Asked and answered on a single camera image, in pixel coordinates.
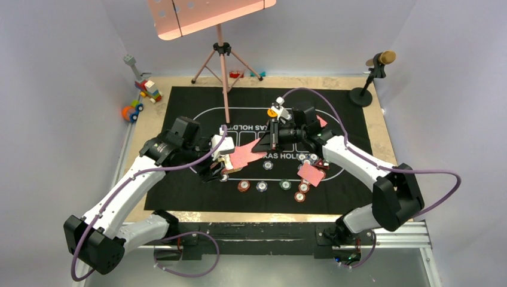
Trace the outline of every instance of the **cable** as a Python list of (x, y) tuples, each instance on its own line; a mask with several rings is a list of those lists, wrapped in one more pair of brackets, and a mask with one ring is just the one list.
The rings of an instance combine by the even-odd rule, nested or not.
[[(140, 171), (134, 173), (134, 175), (133, 175), (132, 178), (136, 178), (137, 176), (142, 175), (143, 173), (147, 173), (147, 172), (173, 172), (173, 171), (176, 171), (176, 170), (182, 170), (182, 169), (186, 169), (186, 168), (189, 168), (191, 166), (195, 166), (196, 164), (199, 164), (199, 163), (203, 162), (205, 159), (207, 159), (208, 157), (210, 157), (218, 149), (218, 147), (223, 143), (225, 137), (227, 136), (227, 126), (226, 125), (222, 125), (222, 129), (224, 131), (224, 135), (222, 136), (222, 138), (220, 139), (220, 141), (218, 142), (218, 144), (214, 148), (212, 148), (207, 154), (203, 155), (201, 158), (199, 158), (199, 159), (197, 159), (197, 160), (195, 160), (195, 161), (193, 161), (191, 163), (183, 164), (181, 166), (157, 167), (157, 168), (153, 168), (153, 169), (140, 170)], [(128, 178), (127, 180), (125, 180), (111, 194), (111, 196), (109, 196), (109, 198), (106, 200), (106, 202), (104, 202), (104, 204), (102, 205), (102, 207), (99, 209), (99, 214), (95, 215), (95, 217), (91, 220), (90, 224), (86, 227), (86, 229), (84, 230), (83, 234), (81, 235), (81, 238), (80, 238), (80, 240), (79, 240), (79, 242), (78, 242), (78, 244), (76, 246), (76, 250), (74, 251), (74, 255), (72, 257), (71, 277), (72, 277), (72, 279), (74, 281), (76, 281), (76, 282), (83, 281), (84, 279), (88, 278), (95, 271), (95, 269), (91, 269), (83, 277), (77, 277), (77, 275), (76, 275), (76, 264), (77, 264), (79, 252), (81, 251), (81, 248), (83, 246), (84, 240), (88, 236), (88, 233), (90, 233), (91, 228), (95, 225), (95, 223), (97, 223), (97, 221), (99, 220), (101, 214), (104, 213), (104, 211), (106, 210), (106, 208), (108, 207), (108, 205), (118, 195), (118, 193), (120, 193), (120, 191), (125, 186), (127, 186), (127, 184), (129, 184), (129, 182), (132, 181), (132, 178)]]
[(375, 233), (375, 231), (373, 231), (373, 229), (371, 230), (371, 235), (373, 236), (373, 245), (371, 246), (371, 249), (368, 252), (368, 255), (366, 255), (366, 257), (363, 260), (359, 261), (359, 263), (357, 263), (356, 265), (350, 265), (350, 268), (352, 268), (352, 269), (358, 268), (359, 266), (365, 264), (365, 262), (373, 254), (373, 251), (375, 250), (375, 247), (377, 246), (377, 234)]
[(165, 272), (169, 272), (171, 274), (178, 275), (178, 276), (181, 276), (181, 277), (186, 277), (186, 278), (201, 277), (201, 276), (204, 276), (204, 275), (210, 273), (211, 271), (213, 271), (213, 269), (215, 269), (216, 265), (218, 264), (218, 260), (220, 259), (220, 250), (218, 248), (218, 243), (216, 242), (216, 240), (213, 239), (213, 237), (211, 237), (209, 234), (206, 234), (206, 233), (201, 232), (201, 231), (190, 231), (190, 232), (185, 232), (185, 233), (182, 233), (182, 234), (178, 234), (176, 236), (164, 238), (164, 239), (161, 239), (160, 241), (171, 241), (173, 239), (180, 239), (181, 237), (187, 236), (187, 235), (190, 235), (190, 234), (201, 234), (201, 235), (204, 235), (207, 238), (209, 238), (209, 240), (211, 240), (211, 242), (213, 242), (213, 244), (215, 245), (215, 248), (216, 248), (216, 260), (215, 260), (215, 263), (213, 263), (213, 265), (211, 266), (210, 269), (208, 269), (208, 270), (206, 270), (206, 271), (204, 271), (202, 273), (198, 273), (198, 274), (180, 273), (180, 272), (177, 272), (177, 271), (174, 271), (174, 270), (171, 270), (171, 269), (167, 269), (164, 266), (160, 265), (158, 263), (158, 261), (157, 261), (156, 254), (153, 254), (153, 260), (155, 261), (155, 266), (154, 267), (158, 267), (158, 268), (160, 268), (161, 270), (163, 270)]
[(340, 128), (343, 131), (343, 138), (344, 138), (343, 141), (344, 141), (345, 147), (347, 149), (349, 149), (350, 152), (352, 152), (354, 155), (358, 156), (359, 158), (361, 158), (362, 160), (366, 161), (367, 163), (375, 166), (376, 168), (381, 169), (381, 170), (385, 170), (385, 171), (388, 171), (388, 172), (397, 172), (397, 173), (404, 173), (404, 174), (411, 174), (411, 175), (416, 175), (416, 174), (420, 174), (420, 175), (423, 175), (423, 174), (446, 174), (446, 175), (452, 175), (452, 176), (456, 177), (456, 184), (454, 184), (454, 186), (451, 188), (451, 190), (448, 193), (446, 193), (446, 195), (444, 195), (441, 199), (437, 200), (431, 206), (429, 206), (426, 209), (421, 210), (420, 212), (418, 212), (417, 214), (415, 214), (414, 217), (423, 215), (423, 214), (425, 214), (425, 213), (433, 210), (437, 206), (441, 205), (444, 201), (446, 201), (449, 197), (451, 197), (456, 192), (456, 190), (459, 188), (459, 186), (461, 185), (461, 182), (462, 182), (461, 176), (459, 176), (456, 172), (453, 172), (451, 170), (444, 170), (444, 169), (428, 169), (428, 170), (417, 170), (417, 169), (414, 169), (414, 170), (405, 170), (405, 169), (395, 169), (393, 167), (386, 167), (386, 166), (377, 165), (374, 161), (372, 161), (372, 160), (368, 159), (367, 157), (365, 157), (364, 155), (360, 154), (355, 149), (347, 146), (347, 143), (349, 142), (349, 134), (347, 133), (347, 130), (343, 126), (343, 123), (341, 122), (340, 116), (338, 115), (338, 113), (336, 112), (336, 110), (334, 109), (334, 107), (332, 106), (332, 104), (322, 94), (320, 94), (319, 92), (317, 92), (315, 90), (312, 90), (310, 88), (302, 88), (301, 87), (301, 88), (293, 88), (292, 90), (290, 90), (287, 93), (285, 93), (282, 96), (282, 98), (285, 98), (286, 96), (290, 95), (291, 93), (293, 93), (295, 91), (299, 91), (299, 90), (310, 91), (310, 92), (316, 94), (317, 96), (319, 96), (324, 102), (326, 102), (328, 104), (328, 106), (333, 111), (334, 116), (338, 120), (338, 124), (340, 124)]

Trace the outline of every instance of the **lego toy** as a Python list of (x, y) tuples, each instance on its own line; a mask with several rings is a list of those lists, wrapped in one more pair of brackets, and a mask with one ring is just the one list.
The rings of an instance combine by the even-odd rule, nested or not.
[(121, 115), (126, 121), (135, 123), (138, 120), (139, 112), (144, 109), (143, 104), (138, 100), (133, 100), (130, 106), (126, 106), (121, 110)]
[[(266, 77), (266, 72), (259, 73), (261, 77)], [(254, 73), (250, 73), (250, 77), (257, 77)]]
[(123, 57), (123, 61), (132, 69), (132, 72), (136, 76), (134, 85), (140, 90), (140, 96), (149, 97), (149, 100), (152, 103), (162, 100), (162, 92), (158, 90), (157, 85), (153, 81), (145, 80), (141, 73), (139, 73), (139, 70), (136, 67), (136, 59), (132, 55), (128, 54)]
[(244, 71), (231, 71), (229, 72), (229, 77), (230, 78), (243, 78), (245, 76), (245, 72)]

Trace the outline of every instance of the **white poker chip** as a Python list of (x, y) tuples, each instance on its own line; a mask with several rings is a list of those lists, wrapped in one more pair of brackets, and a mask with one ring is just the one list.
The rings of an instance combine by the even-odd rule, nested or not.
[(305, 154), (298, 154), (297, 157), (298, 157), (299, 161), (303, 161), (303, 160), (306, 159), (306, 155)]
[(221, 182), (226, 182), (229, 180), (229, 175), (222, 175), (222, 178), (220, 179)]
[(270, 170), (273, 168), (273, 163), (267, 160), (262, 164), (262, 166), (265, 170)]
[(304, 193), (295, 193), (294, 194), (294, 199), (297, 202), (303, 202), (305, 198), (306, 198), (306, 196), (304, 195)]
[(266, 183), (266, 181), (259, 181), (257, 182), (257, 185), (255, 186), (255, 188), (260, 191), (260, 192), (264, 192), (268, 189), (268, 184)]
[(302, 193), (307, 193), (308, 190), (310, 190), (310, 186), (308, 186), (307, 184), (300, 184), (299, 187), (298, 187), (298, 189)]

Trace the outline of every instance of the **tripod legs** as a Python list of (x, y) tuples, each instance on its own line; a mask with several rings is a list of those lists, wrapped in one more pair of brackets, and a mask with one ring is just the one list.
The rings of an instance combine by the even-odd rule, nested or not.
[[(206, 61), (204, 62), (204, 64), (201, 66), (201, 68), (199, 69), (199, 71), (197, 72), (197, 74), (192, 79), (192, 84), (196, 83), (197, 78), (203, 72), (203, 70), (205, 68), (208, 69), (211, 72), (211, 74), (213, 74), (220, 82), (222, 82), (222, 88), (223, 88), (222, 93), (224, 94), (224, 107), (225, 107), (225, 122), (227, 124), (229, 124), (230, 123), (230, 118), (229, 118), (229, 103), (228, 103), (228, 99), (227, 99), (227, 92), (231, 90), (231, 88), (233, 87), (233, 85), (236, 82), (233, 82), (233, 84), (229, 87), (228, 75), (227, 75), (227, 66), (226, 66), (226, 63), (225, 63), (225, 54), (226, 53), (231, 53), (234, 57), (236, 57), (238, 59), (238, 61), (240, 61), (253, 74), (255, 74), (255, 76), (259, 79), (259, 81), (262, 81), (263, 78), (262, 78), (262, 76), (259, 75), (259, 73), (257, 73), (256, 70), (254, 70), (252, 67), (250, 67), (248, 65), (248, 63), (245, 62), (245, 60), (243, 60), (238, 54), (236, 54), (235, 51), (233, 51), (230, 48), (229, 43), (225, 43), (225, 45), (224, 45), (224, 39), (223, 39), (223, 36), (222, 36), (222, 25), (220, 25), (220, 24), (216, 25), (216, 33), (218, 34), (218, 43), (216, 43), (213, 46), (213, 50), (208, 55)], [(222, 78), (221, 79), (220, 79), (219, 76), (217, 76), (215, 73), (213, 73), (213, 71), (211, 71), (211, 69), (208, 68), (208, 66), (207, 66), (209, 60), (211, 60), (211, 58), (213, 57), (213, 55), (215, 54), (216, 51), (218, 51), (218, 54), (220, 55), (220, 67), (222, 69)]]
[(215, 54), (215, 50), (211, 50), (211, 53), (209, 53), (209, 56), (206, 58), (206, 61), (204, 61), (204, 64), (201, 66), (201, 68), (199, 69), (199, 71), (197, 72), (196, 76), (192, 79), (192, 84), (195, 84), (196, 81), (197, 81), (197, 78), (199, 77), (199, 75), (203, 72), (204, 68), (207, 68), (207, 64), (209, 62), (209, 60), (211, 60), (211, 57), (213, 57), (213, 55)]

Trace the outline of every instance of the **black mat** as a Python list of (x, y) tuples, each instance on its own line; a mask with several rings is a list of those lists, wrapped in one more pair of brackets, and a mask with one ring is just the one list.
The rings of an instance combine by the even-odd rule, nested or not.
[[(239, 145), (244, 145), (262, 133), (268, 121), (267, 107), (276, 97), (289, 89), (284, 88), (233, 88), (229, 93), (231, 133)], [(371, 154), (371, 146), (362, 108), (352, 105), (345, 90), (318, 90), (338, 111), (351, 143)], [(320, 98), (307, 91), (297, 91), (288, 96), (285, 107), (294, 102), (309, 101), (329, 125), (341, 133), (338, 123), (330, 116), (331, 110)], [(201, 123), (205, 135), (218, 132), (225, 123), (222, 88), (214, 87), (173, 87), (163, 129), (170, 129), (176, 117), (184, 115)], [(147, 210), (212, 211), (212, 212), (267, 212), (267, 213), (329, 213), (342, 214), (353, 208), (371, 203), (371, 192), (358, 179), (347, 172), (336, 176), (340, 167), (332, 165), (326, 178), (318, 187), (311, 187), (306, 200), (298, 203), (294, 194), (299, 182), (292, 182), (288, 191), (279, 187), (279, 181), (267, 181), (268, 189), (261, 193), (255, 189), (260, 179), (300, 179), (295, 159), (297, 151), (270, 154), (272, 170), (264, 170), (258, 160), (243, 170), (231, 174), (227, 182), (202, 183), (190, 169), (172, 172), (155, 185), (146, 198)], [(241, 179), (249, 179), (248, 192), (240, 193), (237, 184)]]

